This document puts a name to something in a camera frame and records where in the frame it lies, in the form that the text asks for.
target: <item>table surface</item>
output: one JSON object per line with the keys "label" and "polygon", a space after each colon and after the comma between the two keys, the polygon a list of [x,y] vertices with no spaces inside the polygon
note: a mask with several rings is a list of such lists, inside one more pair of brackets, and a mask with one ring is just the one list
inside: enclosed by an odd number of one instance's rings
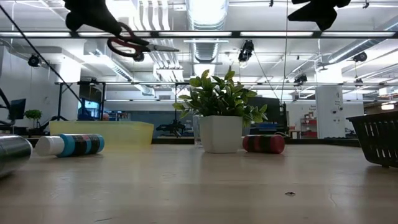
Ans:
{"label": "table surface", "polygon": [[359,148],[106,149],[34,156],[1,179],[0,223],[397,223],[397,189],[398,169],[368,163]]}

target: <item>white cap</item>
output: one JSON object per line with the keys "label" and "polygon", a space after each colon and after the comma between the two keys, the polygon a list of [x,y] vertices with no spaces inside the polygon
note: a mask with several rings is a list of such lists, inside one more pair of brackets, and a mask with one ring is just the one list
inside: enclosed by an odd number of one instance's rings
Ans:
{"label": "white cap", "polygon": [[36,143],[36,153],[39,156],[56,156],[61,154],[65,144],[60,136],[43,136]]}

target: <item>metal cylinder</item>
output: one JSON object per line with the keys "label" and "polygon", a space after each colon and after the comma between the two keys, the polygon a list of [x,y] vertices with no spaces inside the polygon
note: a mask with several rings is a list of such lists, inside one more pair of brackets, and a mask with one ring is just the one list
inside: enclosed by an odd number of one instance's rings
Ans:
{"label": "metal cylinder", "polygon": [[39,156],[70,157],[96,154],[104,147],[104,137],[99,134],[60,134],[41,137],[35,151]]}
{"label": "metal cylinder", "polygon": [[29,160],[31,143],[15,134],[0,134],[0,177],[21,168]]}

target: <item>yellow translucent container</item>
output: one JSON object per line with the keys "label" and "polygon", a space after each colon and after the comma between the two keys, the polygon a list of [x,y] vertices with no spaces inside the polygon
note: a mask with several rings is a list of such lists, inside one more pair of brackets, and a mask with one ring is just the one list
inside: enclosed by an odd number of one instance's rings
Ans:
{"label": "yellow translucent container", "polygon": [[105,147],[147,146],[152,142],[154,125],[138,121],[51,121],[51,135],[100,134]]}

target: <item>scissors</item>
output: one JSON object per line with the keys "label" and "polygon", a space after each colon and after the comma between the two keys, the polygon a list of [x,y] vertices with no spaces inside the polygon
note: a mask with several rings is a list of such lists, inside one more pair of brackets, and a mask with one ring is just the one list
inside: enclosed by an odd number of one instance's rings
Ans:
{"label": "scissors", "polygon": [[[141,62],[144,60],[143,52],[151,52],[151,51],[161,51],[161,52],[179,52],[179,49],[175,49],[173,47],[166,47],[162,45],[154,45],[149,43],[146,40],[143,40],[136,35],[134,35],[133,31],[129,26],[122,22],[118,22],[118,24],[124,28],[129,36],[117,35],[116,37],[111,37],[107,41],[108,47],[116,54],[122,55],[124,57],[131,57],[137,62]],[[127,53],[121,50],[118,50],[113,43],[119,44],[123,47],[129,47],[135,50],[134,53]]]}

